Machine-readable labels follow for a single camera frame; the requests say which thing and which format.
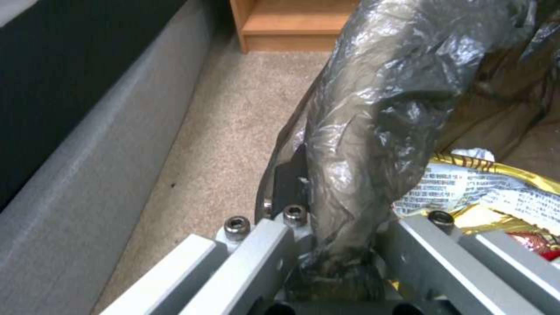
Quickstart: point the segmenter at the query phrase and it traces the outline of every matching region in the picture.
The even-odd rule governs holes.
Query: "snack package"
[[[503,230],[545,258],[560,250],[560,184],[492,161],[434,156],[420,183],[393,203],[398,216],[453,214],[465,234]]]

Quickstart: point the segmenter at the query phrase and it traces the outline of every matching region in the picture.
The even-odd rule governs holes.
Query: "gray fabric surface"
[[[0,0],[0,27],[35,4],[37,0]]]
[[[91,310],[183,121],[222,4],[188,1],[0,214],[1,314]]]

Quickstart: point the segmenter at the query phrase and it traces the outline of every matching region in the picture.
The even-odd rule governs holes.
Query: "beige carpet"
[[[276,135],[328,53],[240,53],[221,31],[150,200],[94,314],[189,234],[213,238],[224,219],[253,219]]]

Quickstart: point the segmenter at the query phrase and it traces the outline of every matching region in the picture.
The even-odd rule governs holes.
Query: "plastic bag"
[[[263,207],[274,199],[275,170],[305,153],[309,181],[302,185],[317,248],[302,262],[296,282],[304,285],[297,287],[362,281],[348,275],[371,261],[375,231],[389,218],[391,203],[420,180],[485,55],[533,35],[543,15],[536,4],[362,0],[278,136],[257,195],[257,221],[279,213],[274,202]],[[353,287],[370,291],[358,299],[379,297],[372,286]]]

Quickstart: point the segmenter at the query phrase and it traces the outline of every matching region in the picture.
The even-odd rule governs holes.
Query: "wooden shelf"
[[[231,0],[249,50],[331,50],[360,0]]]

